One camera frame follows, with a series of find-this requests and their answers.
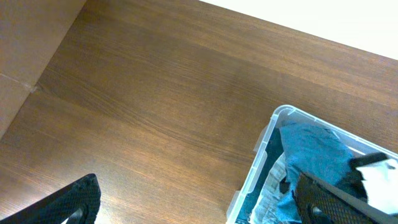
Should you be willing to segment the light grey jeans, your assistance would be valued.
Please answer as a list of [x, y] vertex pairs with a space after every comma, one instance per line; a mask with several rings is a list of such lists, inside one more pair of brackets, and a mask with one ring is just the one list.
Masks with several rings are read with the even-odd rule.
[[285, 155], [283, 152], [275, 161], [265, 179], [259, 198], [251, 212], [250, 224], [286, 223], [276, 215], [277, 203], [284, 196], [279, 190], [279, 184], [285, 176]]

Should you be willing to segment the clear plastic storage container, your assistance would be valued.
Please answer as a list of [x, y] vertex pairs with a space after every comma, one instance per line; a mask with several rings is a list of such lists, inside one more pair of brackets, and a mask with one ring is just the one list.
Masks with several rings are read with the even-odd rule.
[[259, 139], [254, 147], [256, 156], [246, 177], [241, 190], [234, 193], [233, 199], [226, 212], [226, 223], [234, 224], [239, 209], [242, 207], [245, 196], [254, 189], [255, 183], [261, 173], [267, 154], [264, 152], [270, 140], [270, 136], [275, 128], [282, 126], [284, 121], [293, 121], [296, 123], [308, 123], [311, 125], [330, 129], [332, 133], [345, 144], [355, 156], [363, 156], [374, 152], [383, 152], [391, 159], [397, 159], [397, 154], [385, 149], [377, 144], [369, 142], [359, 136], [345, 131], [331, 123], [328, 123], [316, 116], [307, 113], [292, 105], [281, 105], [276, 108], [270, 118], [268, 125], [262, 130]]

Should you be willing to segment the small blue denim garment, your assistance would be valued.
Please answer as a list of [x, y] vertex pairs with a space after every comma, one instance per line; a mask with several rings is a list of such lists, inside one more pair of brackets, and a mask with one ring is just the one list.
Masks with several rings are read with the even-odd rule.
[[286, 181], [290, 184], [288, 192], [277, 203], [279, 220], [301, 222], [292, 192], [302, 172], [312, 174], [354, 197], [368, 199], [363, 185], [353, 187], [344, 179], [352, 171], [349, 162], [354, 155], [330, 129], [286, 121], [279, 132], [285, 154]]

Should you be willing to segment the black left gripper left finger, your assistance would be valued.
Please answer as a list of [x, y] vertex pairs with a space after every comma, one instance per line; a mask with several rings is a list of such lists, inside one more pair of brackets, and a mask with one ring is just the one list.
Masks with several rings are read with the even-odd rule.
[[1, 223], [94, 224], [101, 204], [95, 174], [88, 174], [38, 202], [1, 220]]

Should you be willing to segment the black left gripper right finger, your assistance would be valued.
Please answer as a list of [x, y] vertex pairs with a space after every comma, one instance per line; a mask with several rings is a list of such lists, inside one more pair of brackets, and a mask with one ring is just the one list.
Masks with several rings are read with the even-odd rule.
[[397, 216], [388, 215], [311, 174], [300, 174], [293, 198], [302, 223], [397, 224]]

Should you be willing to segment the dark blue jeans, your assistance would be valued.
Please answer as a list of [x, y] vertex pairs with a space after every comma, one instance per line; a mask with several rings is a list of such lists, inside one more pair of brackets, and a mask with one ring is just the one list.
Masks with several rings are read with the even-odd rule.
[[243, 205], [239, 209], [238, 216], [234, 220], [234, 223], [249, 223], [250, 220], [254, 220], [250, 216], [261, 195], [261, 190], [266, 183], [266, 178], [268, 177], [272, 166], [276, 163], [278, 158], [284, 152], [280, 140], [280, 132], [277, 128], [272, 132], [270, 140], [264, 152], [267, 154], [267, 156], [264, 161], [263, 167], [261, 168], [261, 173], [257, 180], [254, 181], [254, 189], [245, 196]]

